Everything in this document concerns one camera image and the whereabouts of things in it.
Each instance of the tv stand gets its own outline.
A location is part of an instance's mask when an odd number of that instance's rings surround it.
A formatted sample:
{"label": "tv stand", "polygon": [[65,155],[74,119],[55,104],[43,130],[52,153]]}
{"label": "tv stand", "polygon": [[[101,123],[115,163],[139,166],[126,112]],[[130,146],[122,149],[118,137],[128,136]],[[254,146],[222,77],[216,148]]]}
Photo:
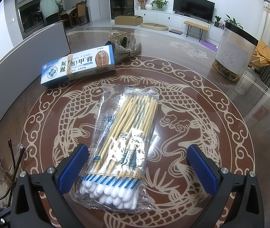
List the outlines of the tv stand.
{"label": "tv stand", "polygon": [[167,12],[159,10],[135,9],[134,12],[135,15],[141,16],[144,22],[153,22],[167,25],[169,29],[178,30],[181,28],[185,30],[184,32],[187,32],[187,25],[184,24],[185,21],[208,28],[208,31],[204,31],[203,33],[199,33],[199,28],[192,28],[191,32],[189,32],[189,35],[198,39],[207,40],[208,42],[215,45],[219,45],[224,31],[223,29],[217,28],[214,25],[203,21],[202,19],[192,18],[187,15],[184,16],[174,11]]}

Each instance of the metal screw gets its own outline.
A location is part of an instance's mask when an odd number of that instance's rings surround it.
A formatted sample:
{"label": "metal screw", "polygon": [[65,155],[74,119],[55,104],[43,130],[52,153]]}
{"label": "metal screw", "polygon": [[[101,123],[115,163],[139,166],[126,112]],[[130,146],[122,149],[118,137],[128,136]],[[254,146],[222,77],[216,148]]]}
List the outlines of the metal screw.
{"label": "metal screw", "polygon": [[224,174],[227,174],[229,170],[226,167],[223,167],[221,168],[221,172],[223,172]]}
{"label": "metal screw", "polygon": [[255,174],[253,171],[250,171],[250,172],[249,172],[249,175],[250,175],[251,177],[255,177],[255,176],[256,176],[256,174]]}
{"label": "metal screw", "polygon": [[26,176],[26,171],[21,171],[20,172],[20,177],[25,177]]}
{"label": "metal screw", "polygon": [[53,173],[54,171],[55,171],[55,168],[54,167],[49,167],[47,169],[47,173],[49,173],[49,174]]}

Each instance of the blue and white box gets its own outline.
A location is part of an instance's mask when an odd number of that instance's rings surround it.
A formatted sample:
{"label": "blue and white box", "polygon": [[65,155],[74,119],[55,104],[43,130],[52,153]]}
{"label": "blue and white box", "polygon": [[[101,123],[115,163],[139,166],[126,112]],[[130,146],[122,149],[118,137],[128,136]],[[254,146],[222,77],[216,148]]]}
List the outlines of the blue and white box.
{"label": "blue and white box", "polygon": [[[72,78],[67,76],[67,68]],[[87,75],[99,74],[115,70],[113,49],[105,45],[74,53],[70,64],[68,56],[54,60],[42,66],[41,84],[50,87],[70,79],[77,79]]]}

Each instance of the cardboard box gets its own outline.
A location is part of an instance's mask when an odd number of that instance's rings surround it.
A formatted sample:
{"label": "cardboard box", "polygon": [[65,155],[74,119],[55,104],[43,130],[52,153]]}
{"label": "cardboard box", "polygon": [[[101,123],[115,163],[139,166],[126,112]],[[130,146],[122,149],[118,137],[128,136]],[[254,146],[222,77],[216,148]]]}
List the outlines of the cardboard box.
{"label": "cardboard box", "polygon": [[[68,57],[62,57],[42,66],[41,84],[50,87],[69,80],[66,75]],[[111,45],[101,46],[73,54],[71,73],[75,78],[115,70]]]}
{"label": "cardboard box", "polygon": [[115,17],[115,25],[138,26],[142,21],[143,18],[137,15],[119,15]]}

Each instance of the cushion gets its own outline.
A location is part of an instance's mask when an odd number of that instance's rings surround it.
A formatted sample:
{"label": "cushion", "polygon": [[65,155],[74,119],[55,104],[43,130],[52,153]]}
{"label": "cushion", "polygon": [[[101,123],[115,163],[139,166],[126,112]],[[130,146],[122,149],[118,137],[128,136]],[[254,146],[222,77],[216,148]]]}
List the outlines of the cushion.
{"label": "cushion", "polygon": [[262,40],[256,46],[256,54],[260,57],[262,65],[270,63],[270,48]]}

